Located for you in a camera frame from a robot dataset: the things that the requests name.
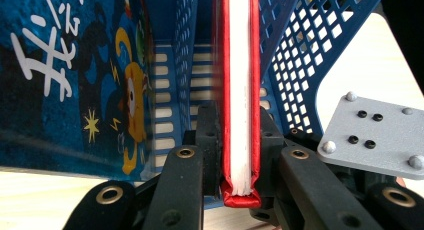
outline red book cover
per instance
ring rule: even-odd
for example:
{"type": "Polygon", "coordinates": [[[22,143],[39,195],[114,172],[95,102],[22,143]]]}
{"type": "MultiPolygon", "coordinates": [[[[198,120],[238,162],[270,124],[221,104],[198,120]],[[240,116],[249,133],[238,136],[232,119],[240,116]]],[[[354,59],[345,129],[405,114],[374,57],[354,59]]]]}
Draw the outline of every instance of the red book cover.
{"type": "Polygon", "coordinates": [[[222,132],[221,191],[229,207],[260,207],[258,0],[213,0],[214,88],[222,132]]]}

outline cartoon character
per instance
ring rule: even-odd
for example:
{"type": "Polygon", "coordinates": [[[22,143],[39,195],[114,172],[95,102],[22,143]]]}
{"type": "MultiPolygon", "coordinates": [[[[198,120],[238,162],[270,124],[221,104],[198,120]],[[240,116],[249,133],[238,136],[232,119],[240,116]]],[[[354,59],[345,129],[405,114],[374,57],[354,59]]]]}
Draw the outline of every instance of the cartoon character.
{"type": "MultiPolygon", "coordinates": [[[[129,150],[124,149],[124,165],[122,171],[129,175],[137,165],[138,145],[147,138],[144,125],[144,94],[148,85],[147,76],[144,74],[140,65],[132,61],[132,50],[127,32],[119,28],[116,33],[116,53],[121,56],[121,43],[128,51],[130,63],[125,67],[125,85],[126,93],[124,96],[123,109],[124,118],[128,123],[128,133],[134,140],[134,149],[132,157],[129,157],[129,150]]],[[[141,161],[144,163],[143,151],[141,151],[141,161]]]]}
{"type": "Polygon", "coordinates": [[[131,19],[131,7],[130,7],[130,0],[125,0],[125,13],[127,14],[128,18],[131,19]]]}

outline silver screw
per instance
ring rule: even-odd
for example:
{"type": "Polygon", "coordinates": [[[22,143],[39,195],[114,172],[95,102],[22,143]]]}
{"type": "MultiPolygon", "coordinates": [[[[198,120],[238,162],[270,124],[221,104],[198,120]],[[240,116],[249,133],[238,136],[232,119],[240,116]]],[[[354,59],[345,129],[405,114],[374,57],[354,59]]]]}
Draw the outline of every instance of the silver screw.
{"type": "Polygon", "coordinates": [[[417,170],[421,170],[424,167],[424,156],[414,155],[409,158],[409,165],[417,170]]]}
{"type": "Polygon", "coordinates": [[[414,111],[412,111],[411,108],[404,108],[402,109],[402,113],[405,115],[412,115],[412,113],[414,113],[414,111]]]}
{"type": "Polygon", "coordinates": [[[325,142],[325,143],[322,145],[322,150],[323,150],[325,153],[331,154],[331,153],[333,153],[334,151],[336,151],[336,144],[335,144],[333,141],[325,142]]]}
{"type": "Polygon", "coordinates": [[[358,98],[358,95],[356,95],[356,93],[350,91],[346,94],[345,98],[349,102],[354,102],[358,98]]]}

